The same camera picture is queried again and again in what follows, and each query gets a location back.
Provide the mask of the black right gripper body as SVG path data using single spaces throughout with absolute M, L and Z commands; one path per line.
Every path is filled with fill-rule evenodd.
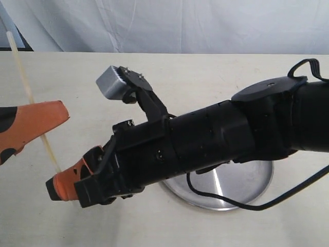
M 83 171 L 74 183 L 83 208 L 132 197 L 147 185 L 180 173 L 168 119 L 136 126 L 122 122 L 113 127 L 113 132 L 104 146 L 83 155 L 90 172 Z

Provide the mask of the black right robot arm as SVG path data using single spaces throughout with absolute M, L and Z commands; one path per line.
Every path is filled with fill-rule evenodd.
M 131 94 L 147 122 L 125 121 L 101 147 L 46 182 L 54 201 L 82 207 L 129 198 L 150 184 L 234 161 L 275 161 L 298 150 L 328 152 L 328 80 L 281 77 L 254 84 L 231 100 L 174 117 L 154 92 Z

